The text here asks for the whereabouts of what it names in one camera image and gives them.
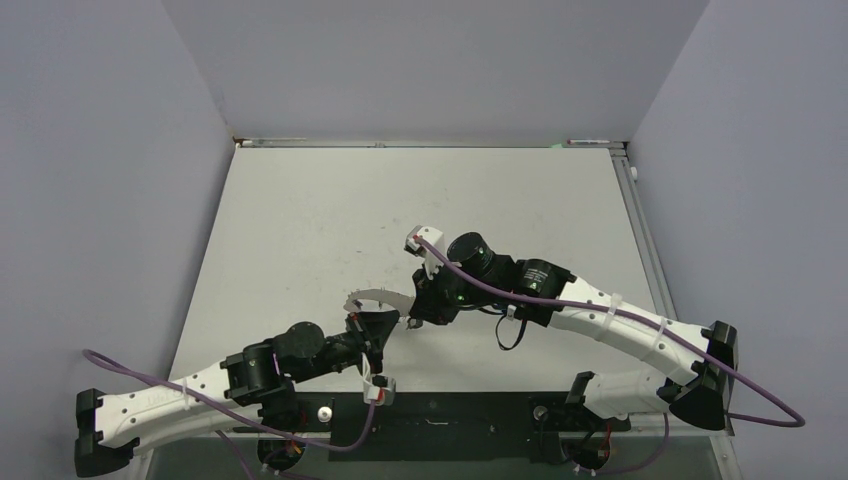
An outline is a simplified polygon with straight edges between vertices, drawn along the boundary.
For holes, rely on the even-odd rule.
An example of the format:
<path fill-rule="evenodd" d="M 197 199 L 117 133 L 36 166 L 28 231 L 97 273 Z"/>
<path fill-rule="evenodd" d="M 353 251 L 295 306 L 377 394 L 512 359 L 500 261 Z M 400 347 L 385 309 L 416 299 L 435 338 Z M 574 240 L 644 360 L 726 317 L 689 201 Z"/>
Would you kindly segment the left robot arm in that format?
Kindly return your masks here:
<path fill-rule="evenodd" d="M 382 360 L 400 318 L 395 310 L 350 313 L 344 331 L 331 336 L 314 323 L 299 322 L 172 381 L 136 372 L 86 349 L 83 356 L 89 362 L 146 386 L 125 394 L 98 389 L 77 394 L 76 474 L 91 478 L 113 473 L 146 449 L 234 426 L 314 445 L 314 434 L 330 431 L 341 410 L 333 400 L 299 396 L 296 386 L 350 367 L 362 376 L 362 401 L 371 422 L 376 408 L 393 394 L 393 380 L 381 374 Z"/>

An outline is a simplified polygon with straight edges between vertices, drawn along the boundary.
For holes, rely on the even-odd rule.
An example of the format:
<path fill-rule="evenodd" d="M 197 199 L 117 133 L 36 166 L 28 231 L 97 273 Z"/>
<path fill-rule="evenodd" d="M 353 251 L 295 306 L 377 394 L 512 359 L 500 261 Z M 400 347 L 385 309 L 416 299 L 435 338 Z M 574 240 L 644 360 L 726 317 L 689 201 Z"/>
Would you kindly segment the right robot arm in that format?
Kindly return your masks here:
<path fill-rule="evenodd" d="M 564 403 L 573 425 L 669 413 L 700 429 L 726 428 L 734 385 L 727 371 L 738 365 L 735 327 L 651 313 L 553 263 L 497 254 L 477 232 L 443 247 L 440 231 L 418 227 L 404 248 L 424 261 L 413 276 L 409 315 L 416 321 L 447 325 L 461 312 L 485 310 L 518 322 L 518 340 L 536 324 L 583 335 L 644 363 L 633 372 L 577 374 Z"/>

